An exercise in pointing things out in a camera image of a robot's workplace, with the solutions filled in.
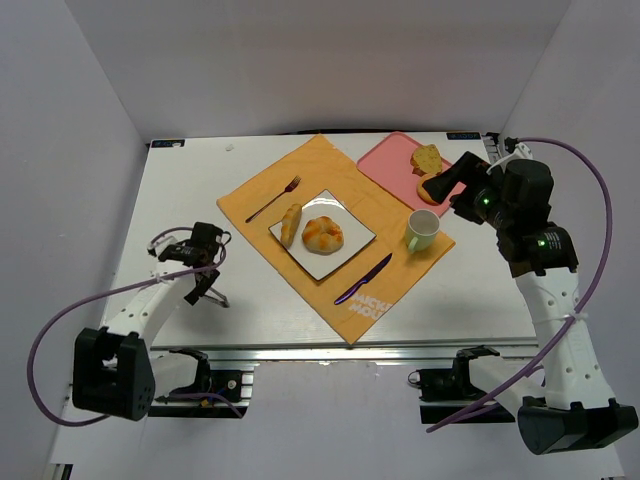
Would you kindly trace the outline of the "blue table label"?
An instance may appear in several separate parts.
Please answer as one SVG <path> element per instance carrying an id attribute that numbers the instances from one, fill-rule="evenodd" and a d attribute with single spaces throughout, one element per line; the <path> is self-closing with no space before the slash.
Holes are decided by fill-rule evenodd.
<path id="1" fill-rule="evenodd" d="M 481 140 L 482 135 L 479 132 L 447 132 L 446 137 L 449 141 L 475 141 Z"/>
<path id="2" fill-rule="evenodd" d="M 156 139 L 150 144 L 151 148 L 182 148 L 185 145 L 184 139 Z"/>

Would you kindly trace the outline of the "metal tongs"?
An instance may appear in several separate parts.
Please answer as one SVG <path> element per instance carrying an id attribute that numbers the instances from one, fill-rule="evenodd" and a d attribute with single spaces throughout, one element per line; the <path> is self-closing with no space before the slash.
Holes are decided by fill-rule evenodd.
<path id="1" fill-rule="evenodd" d="M 203 299 L 206 299 L 207 301 L 218 305 L 222 308 L 229 308 L 230 307 L 230 303 L 228 298 L 222 294 L 221 292 L 219 292 L 218 290 L 216 290 L 215 288 L 211 287 L 209 288 L 206 293 L 203 295 Z"/>

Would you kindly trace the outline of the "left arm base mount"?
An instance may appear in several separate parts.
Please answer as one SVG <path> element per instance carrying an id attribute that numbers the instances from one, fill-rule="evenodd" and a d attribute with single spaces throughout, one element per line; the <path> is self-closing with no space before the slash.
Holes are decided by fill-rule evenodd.
<path id="1" fill-rule="evenodd" d="M 248 409 L 253 368 L 194 349 L 151 359 L 155 393 L 148 415 L 158 418 L 240 419 Z"/>

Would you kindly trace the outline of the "long striped bread roll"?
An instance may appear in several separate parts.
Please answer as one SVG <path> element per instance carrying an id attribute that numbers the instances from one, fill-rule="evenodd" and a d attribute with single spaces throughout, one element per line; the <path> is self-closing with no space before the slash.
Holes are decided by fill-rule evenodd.
<path id="1" fill-rule="evenodd" d="M 290 248 L 302 215 L 302 206 L 292 204 L 285 212 L 281 221 L 280 242 L 285 248 Z"/>

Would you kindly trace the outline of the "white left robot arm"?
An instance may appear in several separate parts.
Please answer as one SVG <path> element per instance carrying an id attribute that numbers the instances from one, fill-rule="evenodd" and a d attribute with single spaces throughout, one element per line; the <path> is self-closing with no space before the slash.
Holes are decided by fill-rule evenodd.
<path id="1" fill-rule="evenodd" d="M 138 421 L 156 399 L 192 399 L 211 389 L 206 354 L 183 347 L 154 357 L 150 348 L 179 306 L 208 298 L 228 307 L 227 298 L 213 284 L 231 234 L 203 222 L 189 227 L 186 239 L 176 239 L 177 231 L 168 229 L 148 243 L 156 267 L 149 280 L 136 286 L 131 301 L 99 328 L 85 328 L 76 337 L 75 407 Z"/>

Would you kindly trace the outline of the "sliced brown bread piece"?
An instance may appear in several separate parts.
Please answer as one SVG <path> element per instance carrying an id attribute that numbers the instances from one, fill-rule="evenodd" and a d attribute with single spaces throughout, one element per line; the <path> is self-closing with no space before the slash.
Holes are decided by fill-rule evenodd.
<path id="1" fill-rule="evenodd" d="M 443 170 L 440 152 L 434 144 L 416 148 L 411 155 L 410 164 L 413 167 L 412 173 L 418 176 L 439 175 Z"/>

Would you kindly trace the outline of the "light green mug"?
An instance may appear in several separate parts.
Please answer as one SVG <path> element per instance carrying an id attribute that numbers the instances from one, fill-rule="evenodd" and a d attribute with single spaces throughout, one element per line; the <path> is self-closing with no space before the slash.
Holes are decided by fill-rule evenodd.
<path id="1" fill-rule="evenodd" d="M 434 212 L 426 209 L 413 211 L 408 218 L 404 237 L 409 253 L 426 250 L 433 244 L 439 231 L 440 220 Z"/>

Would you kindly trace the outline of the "purple knife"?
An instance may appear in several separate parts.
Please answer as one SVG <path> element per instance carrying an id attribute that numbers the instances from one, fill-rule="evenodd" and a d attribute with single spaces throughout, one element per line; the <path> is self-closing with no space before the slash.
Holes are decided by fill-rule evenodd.
<path id="1" fill-rule="evenodd" d="M 382 271 L 390 262 L 393 254 L 389 253 L 384 257 L 377 265 L 375 265 L 369 272 L 367 272 L 362 278 L 355 282 L 345 292 L 343 292 L 335 301 L 335 305 L 340 305 L 346 302 L 349 298 L 356 294 L 356 292 L 365 284 L 373 280 L 380 271 Z"/>

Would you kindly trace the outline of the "right blue table label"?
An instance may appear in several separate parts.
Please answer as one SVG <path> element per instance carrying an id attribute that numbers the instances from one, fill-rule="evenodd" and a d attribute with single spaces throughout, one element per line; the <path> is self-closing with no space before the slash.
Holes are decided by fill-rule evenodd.
<path id="1" fill-rule="evenodd" d="M 482 135 L 479 132 L 447 132 L 446 137 L 449 141 L 475 141 L 481 140 Z"/>

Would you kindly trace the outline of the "left blue table label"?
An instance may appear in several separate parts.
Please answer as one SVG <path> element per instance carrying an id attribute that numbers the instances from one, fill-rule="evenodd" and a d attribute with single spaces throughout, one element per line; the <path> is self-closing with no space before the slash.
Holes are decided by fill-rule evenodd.
<path id="1" fill-rule="evenodd" d="M 151 148 L 182 148 L 185 145 L 184 139 L 156 139 L 150 144 Z"/>

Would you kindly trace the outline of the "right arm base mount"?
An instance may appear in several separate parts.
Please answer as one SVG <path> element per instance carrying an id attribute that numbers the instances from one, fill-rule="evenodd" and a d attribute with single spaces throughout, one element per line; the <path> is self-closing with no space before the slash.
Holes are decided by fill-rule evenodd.
<path id="1" fill-rule="evenodd" d="M 459 350 L 448 368 L 426 368 L 408 375 L 411 386 L 420 391 L 421 423 L 433 428 L 446 418 L 461 412 L 465 407 L 480 400 L 493 387 L 477 387 L 471 381 L 471 362 L 476 360 L 498 361 L 507 367 L 507 376 L 513 370 L 492 347 L 478 346 Z M 483 404 L 470 413 L 465 413 L 451 425 L 516 423 L 519 413 L 512 414 L 496 400 Z"/>

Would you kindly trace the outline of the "orange placemat cloth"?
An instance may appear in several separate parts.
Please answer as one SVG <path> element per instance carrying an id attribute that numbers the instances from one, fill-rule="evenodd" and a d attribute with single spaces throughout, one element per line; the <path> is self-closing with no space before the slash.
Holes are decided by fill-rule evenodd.
<path id="1" fill-rule="evenodd" d="M 245 220 L 282 192 L 295 177 L 301 182 L 250 223 Z M 329 190 L 375 234 L 357 255 L 322 281 L 314 280 L 292 260 L 270 233 L 294 203 L 304 204 Z M 355 162 L 326 137 L 316 135 L 301 147 L 217 201 L 236 230 L 347 343 L 359 340 L 453 246 L 444 233 L 423 252 L 410 254 L 404 233 L 411 210 L 364 176 Z M 334 301 L 389 253 L 388 265 L 346 302 Z"/>

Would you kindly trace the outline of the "round knotted bread bun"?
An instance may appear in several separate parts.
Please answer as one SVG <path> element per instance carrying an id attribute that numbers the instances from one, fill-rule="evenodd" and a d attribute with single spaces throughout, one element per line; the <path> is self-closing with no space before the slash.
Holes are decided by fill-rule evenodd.
<path id="1" fill-rule="evenodd" d="M 328 216 L 311 219 L 302 232 L 304 246 L 311 252 L 329 255 L 344 245 L 341 227 Z"/>

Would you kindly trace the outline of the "pink tray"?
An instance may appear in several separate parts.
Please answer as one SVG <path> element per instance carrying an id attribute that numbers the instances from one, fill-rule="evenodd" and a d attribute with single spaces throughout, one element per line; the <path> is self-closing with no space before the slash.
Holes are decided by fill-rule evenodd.
<path id="1" fill-rule="evenodd" d="M 465 186 L 458 183 L 442 205 L 424 202 L 417 192 L 421 175 L 414 172 L 411 164 L 412 155 L 419 147 L 422 144 L 408 135 L 391 133 L 357 162 L 357 168 L 412 210 L 428 209 L 441 217 L 449 209 L 451 198 L 460 194 Z"/>

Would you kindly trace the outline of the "sugared orange donut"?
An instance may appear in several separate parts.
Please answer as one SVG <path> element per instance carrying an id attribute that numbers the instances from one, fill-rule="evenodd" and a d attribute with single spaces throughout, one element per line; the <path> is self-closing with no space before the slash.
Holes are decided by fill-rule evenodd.
<path id="1" fill-rule="evenodd" d="M 428 193 L 428 191 L 426 190 L 426 188 L 424 187 L 424 184 L 428 181 L 431 180 L 433 178 L 436 177 L 436 174 L 432 174 L 432 173 L 426 173 L 424 174 L 416 187 L 416 191 L 418 196 L 427 204 L 429 205 L 439 205 L 439 202 L 435 201 L 431 195 Z"/>

